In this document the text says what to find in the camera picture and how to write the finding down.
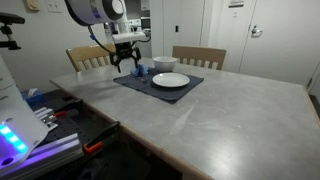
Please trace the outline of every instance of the gray table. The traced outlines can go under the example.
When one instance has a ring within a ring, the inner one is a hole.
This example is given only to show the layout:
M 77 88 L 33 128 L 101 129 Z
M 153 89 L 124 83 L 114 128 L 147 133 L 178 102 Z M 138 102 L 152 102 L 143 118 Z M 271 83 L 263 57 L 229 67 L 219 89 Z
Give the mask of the gray table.
M 142 62 L 153 66 L 151 59 Z M 204 77 L 176 104 L 114 83 L 132 61 L 51 82 L 83 99 L 153 153 L 194 178 L 320 179 L 320 128 L 301 85 L 177 64 Z

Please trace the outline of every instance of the wall outlet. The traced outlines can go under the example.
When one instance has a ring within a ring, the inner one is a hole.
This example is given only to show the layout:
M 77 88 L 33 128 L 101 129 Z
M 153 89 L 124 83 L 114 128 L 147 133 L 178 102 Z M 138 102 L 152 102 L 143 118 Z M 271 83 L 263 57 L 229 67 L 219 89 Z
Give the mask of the wall outlet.
M 46 0 L 47 9 L 49 12 L 61 13 L 60 2 L 58 0 Z
M 30 11 L 39 11 L 38 0 L 26 0 L 27 7 Z

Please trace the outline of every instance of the glowing blue light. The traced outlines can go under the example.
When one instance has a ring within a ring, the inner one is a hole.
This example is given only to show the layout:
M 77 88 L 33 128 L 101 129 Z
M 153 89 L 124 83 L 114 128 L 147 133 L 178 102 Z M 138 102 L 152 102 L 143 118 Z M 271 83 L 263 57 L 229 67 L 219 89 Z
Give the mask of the glowing blue light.
M 2 128 L 0 129 L 0 132 L 1 132 L 3 135 L 11 133 L 10 129 L 9 129 L 8 127 L 6 127 L 6 126 L 2 127 Z
M 20 152 L 25 152 L 28 150 L 28 147 L 10 130 L 9 127 L 1 124 L 0 125 L 0 132 L 6 138 L 8 143 L 13 145 L 13 147 L 16 150 L 18 150 Z
M 19 149 L 19 150 L 24 150 L 24 149 L 26 149 L 26 148 L 27 148 L 27 146 L 24 145 L 24 144 L 20 144 L 20 145 L 18 146 L 18 149 Z
M 14 142 L 19 141 L 19 138 L 17 136 L 13 135 L 11 138 L 9 138 L 9 141 L 14 143 Z

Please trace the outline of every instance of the dark blue placemat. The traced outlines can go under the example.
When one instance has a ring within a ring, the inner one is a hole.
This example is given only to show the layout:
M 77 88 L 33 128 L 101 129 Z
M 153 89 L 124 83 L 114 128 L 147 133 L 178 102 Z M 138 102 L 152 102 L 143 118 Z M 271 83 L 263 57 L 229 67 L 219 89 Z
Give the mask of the dark blue placemat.
M 161 87 L 153 83 L 152 78 L 159 74 L 156 69 L 149 68 L 149 73 L 144 77 L 134 77 L 131 74 L 113 79 L 114 82 L 127 86 L 129 88 L 141 91 L 145 94 L 165 100 L 169 103 L 175 103 L 191 91 L 194 87 L 203 81 L 203 78 L 187 75 L 190 83 L 177 88 Z

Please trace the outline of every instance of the chair backrest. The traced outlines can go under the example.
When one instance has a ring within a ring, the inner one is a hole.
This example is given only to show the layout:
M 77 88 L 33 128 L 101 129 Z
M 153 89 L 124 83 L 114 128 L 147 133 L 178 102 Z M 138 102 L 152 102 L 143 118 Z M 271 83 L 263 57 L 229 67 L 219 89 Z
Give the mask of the chair backrest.
M 106 44 L 104 47 L 111 52 L 115 52 L 115 46 L 113 44 Z M 109 53 L 98 45 L 76 47 L 67 49 L 66 52 L 77 72 L 105 66 L 108 65 L 110 61 Z
M 205 47 L 173 46 L 172 56 L 179 58 L 181 64 L 191 64 L 201 67 L 205 67 L 205 65 L 208 64 L 209 69 L 212 69 L 213 63 L 218 63 L 217 70 L 221 70 L 226 56 L 226 50 Z

